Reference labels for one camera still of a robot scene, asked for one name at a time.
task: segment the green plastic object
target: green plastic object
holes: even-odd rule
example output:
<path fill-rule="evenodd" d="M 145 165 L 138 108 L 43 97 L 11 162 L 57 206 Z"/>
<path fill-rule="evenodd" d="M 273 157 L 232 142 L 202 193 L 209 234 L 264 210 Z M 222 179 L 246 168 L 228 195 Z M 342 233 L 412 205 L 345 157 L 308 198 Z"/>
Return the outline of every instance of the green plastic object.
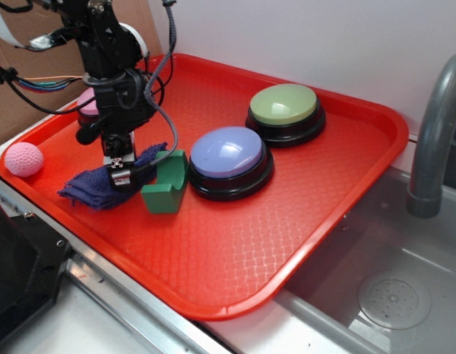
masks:
<path fill-rule="evenodd" d="M 160 151 L 156 158 L 167 151 Z M 189 163 L 183 150 L 176 150 L 157 165 L 155 184 L 146 184 L 141 195 L 152 214 L 175 213 L 179 211 L 187 186 Z"/>
<path fill-rule="evenodd" d="M 258 122 L 287 125 L 310 116 L 317 108 L 317 96 L 307 86 L 285 83 L 259 91 L 249 107 Z"/>

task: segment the stainless steel sink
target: stainless steel sink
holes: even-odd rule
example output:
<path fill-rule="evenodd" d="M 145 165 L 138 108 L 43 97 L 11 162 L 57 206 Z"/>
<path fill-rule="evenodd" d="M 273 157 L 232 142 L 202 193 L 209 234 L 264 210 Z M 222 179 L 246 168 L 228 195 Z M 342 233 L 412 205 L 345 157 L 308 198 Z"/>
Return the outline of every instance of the stainless steel sink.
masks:
<path fill-rule="evenodd" d="M 407 184 L 390 168 L 284 289 L 386 353 L 456 353 L 456 191 L 424 220 Z"/>

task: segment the orange tray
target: orange tray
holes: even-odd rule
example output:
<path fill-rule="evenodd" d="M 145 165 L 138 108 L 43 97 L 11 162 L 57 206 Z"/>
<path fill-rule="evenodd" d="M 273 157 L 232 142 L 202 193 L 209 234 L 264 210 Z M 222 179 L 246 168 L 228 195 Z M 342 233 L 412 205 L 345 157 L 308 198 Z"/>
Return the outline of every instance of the orange tray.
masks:
<path fill-rule="evenodd" d="M 205 133 L 244 126 L 251 98 L 276 83 L 286 81 L 176 55 L 163 107 L 179 130 L 179 148 L 189 155 Z M 98 140 L 75 141 L 75 114 L 20 138 L 43 152 L 39 173 L 15 177 L 0 159 L 0 176 L 182 315 L 229 319 L 271 299 L 408 141 L 406 123 L 391 109 L 312 89 L 326 110 L 325 130 L 307 144 L 272 148 L 272 180 L 239 201 L 208 201 L 187 186 L 176 214 L 150 214 L 139 194 L 109 211 L 72 206 L 56 192 L 103 163 Z M 159 114 L 135 136 L 139 151 L 172 143 Z"/>

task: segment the cardboard box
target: cardboard box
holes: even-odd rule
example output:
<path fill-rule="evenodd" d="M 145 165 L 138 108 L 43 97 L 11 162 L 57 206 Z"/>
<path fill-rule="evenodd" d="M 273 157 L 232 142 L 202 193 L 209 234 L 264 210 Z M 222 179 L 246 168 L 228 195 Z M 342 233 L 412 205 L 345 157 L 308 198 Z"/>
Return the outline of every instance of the cardboard box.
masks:
<path fill-rule="evenodd" d="M 9 6 L 23 6 L 25 1 L 5 1 Z M 151 55 L 161 53 L 159 40 L 146 0 L 114 1 L 114 11 L 120 22 L 134 27 L 143 37 Z M 61 17 L 56 13 L 34 6 L 28 13 L 11 14 L 1 11 L 10 31 L 20 43 L 27 44 L 30 38 L 61 28 Z M 68 42 L 45 52 L 34 53 L 17 49 L 0 38 L 0 65 L 14 67 L 20 77 L 48 77 L 55 75 L 82 75 L 83 65 L 77 44 Z M 77 98 L 86 87 L 81 82 L 71 84 L 63 91 L 36 94 L 23 91 L 38 105 L 58 110 Z M 7 84 L 0 85 L 0 144 L 44 118 L 47 114 L 38 111 L 20 99 Z"/>

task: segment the textured ball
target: textured ball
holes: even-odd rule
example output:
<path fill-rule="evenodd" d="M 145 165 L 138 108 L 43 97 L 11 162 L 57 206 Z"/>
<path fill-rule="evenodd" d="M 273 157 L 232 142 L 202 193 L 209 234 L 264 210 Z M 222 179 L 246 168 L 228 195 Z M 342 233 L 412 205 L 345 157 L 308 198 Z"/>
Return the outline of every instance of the textured ball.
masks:
<path fill-rule="evenodd" d="M 34 175 L 43 167 L 43 163 L 43 153 L 29 142 L 18 142 L 5 153 L 5 167 L 18 177 Z"/>

